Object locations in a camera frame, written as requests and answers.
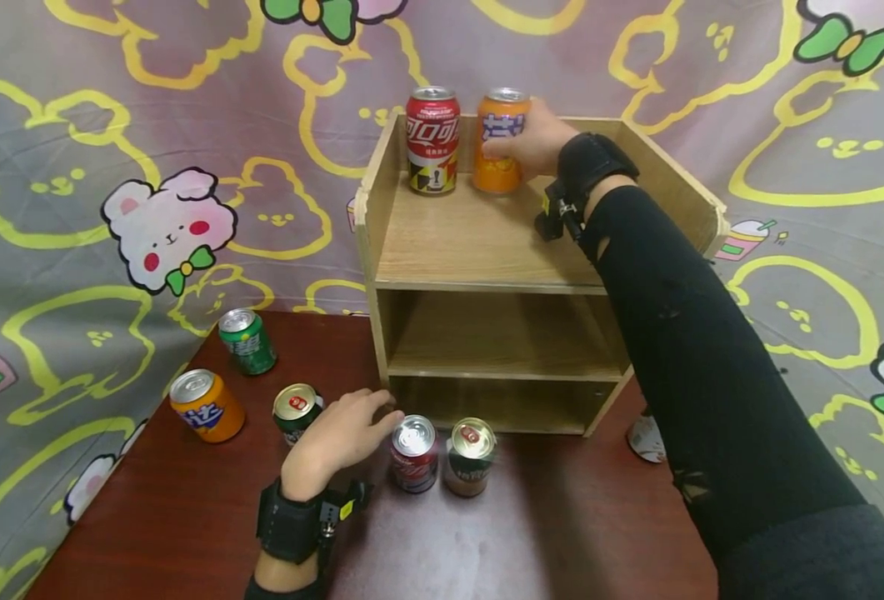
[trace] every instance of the dark red can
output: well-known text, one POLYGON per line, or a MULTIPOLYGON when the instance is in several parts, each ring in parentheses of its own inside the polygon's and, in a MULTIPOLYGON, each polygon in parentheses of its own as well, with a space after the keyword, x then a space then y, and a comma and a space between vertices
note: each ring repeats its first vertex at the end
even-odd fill
POLYGON ((402 490, 420 493, 435 485, 439 459, 435 426, 421 415, 408 415, 392 434, 392 475, 402 490))
POLYGON ((454 91, 438 86, 416 87, 405 113, 412 190, 438 195, 455 189, 462 109, 454 91))

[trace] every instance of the hand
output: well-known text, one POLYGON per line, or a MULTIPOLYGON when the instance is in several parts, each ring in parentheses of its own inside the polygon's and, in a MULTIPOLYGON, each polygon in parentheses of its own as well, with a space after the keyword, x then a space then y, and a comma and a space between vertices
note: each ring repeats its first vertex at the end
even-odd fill
POLYGON ((404 412, 395 411, 372 424, 379 408, 395 404, 387 390, 346 393, 322 411, 282 465, 282 495, 305 502, 316 497, 338 470, 365 460, 391 434, 404 412))
POLYGON ((515 158, 528 177, 555 175, 562 146, 578 131, 551 112, 540 98, 532 98, 525 128, 516 137, 493 137, 482 144, 486 158, 515 158))

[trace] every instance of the gray cloth backdrop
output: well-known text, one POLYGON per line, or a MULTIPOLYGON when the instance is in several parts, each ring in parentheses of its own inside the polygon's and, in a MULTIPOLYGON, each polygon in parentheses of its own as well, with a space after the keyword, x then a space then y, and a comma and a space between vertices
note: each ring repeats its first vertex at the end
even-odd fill
POLYGON ((353 191, 429 82, 621 116, 722 198, 719 277, 884 512, 884 2, 8 4, 0 598, 223 311, 366 310, 353 191))

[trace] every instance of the table surface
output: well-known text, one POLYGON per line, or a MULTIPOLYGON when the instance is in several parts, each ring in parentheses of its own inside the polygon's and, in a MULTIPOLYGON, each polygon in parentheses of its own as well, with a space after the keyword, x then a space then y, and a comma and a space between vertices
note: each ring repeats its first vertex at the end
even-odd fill
MULTIPOLYGON (((207 444, 160 406, 29 600, 242 597, 258 494, 287 451, 270 418, 275 393, 301 381, 337 399, 378 385, 366 318, 264 317, 279 354, 271 372, 242 377, 217 335, 190 364, 225 378, 247 410, 244 429, 207 444)), ((353 473, 377 490, 339 530, 327 598, 714 598, 712 563, 667 467, 627 448, 640 409, 632 386, 591 440, 500 437, 490 484, 473 499, 441 479, 423 494, 398 491, 383 448, 353 473)))

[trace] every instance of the wooden shelf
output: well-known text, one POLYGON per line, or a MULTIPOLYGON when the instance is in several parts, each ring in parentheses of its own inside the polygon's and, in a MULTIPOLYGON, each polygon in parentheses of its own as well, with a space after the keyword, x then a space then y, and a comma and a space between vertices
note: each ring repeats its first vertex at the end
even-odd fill
POLYGON ((441 197, 413 192, 404 172, 398 179, 376 271, 379 288, 605 294, 572 240, 547 244, 535 233, 532 223, 551 177, 493 196, 460 172, 458 186, 441 197))
MULTIPOLYGON (((617 119, 567 121, 616 141, 695 248, 721 246, 724 204, 660 147, 617 119)), ((535 233, 550 177, 506 196, 474 189, 476 126, 462 115, 456 188, 425 197, 405 175, 404 118, 390 115, 355 195, 382 384, 438 426, 473 416, 497 431, 592 435, 633 373, 610 298, 572 240, 535 233)))
POLYGON ((498 433, 582 435, 613 384, 578 381, 392 377, 399 408, 436 428, 478 417, 498 433))
MULTIPOLYGON (((583 296, 385 291, 396 306, 389 375, 617 382, 619 352, 583 296)), ((607 304, 607 298, 600 302, 607 304)))

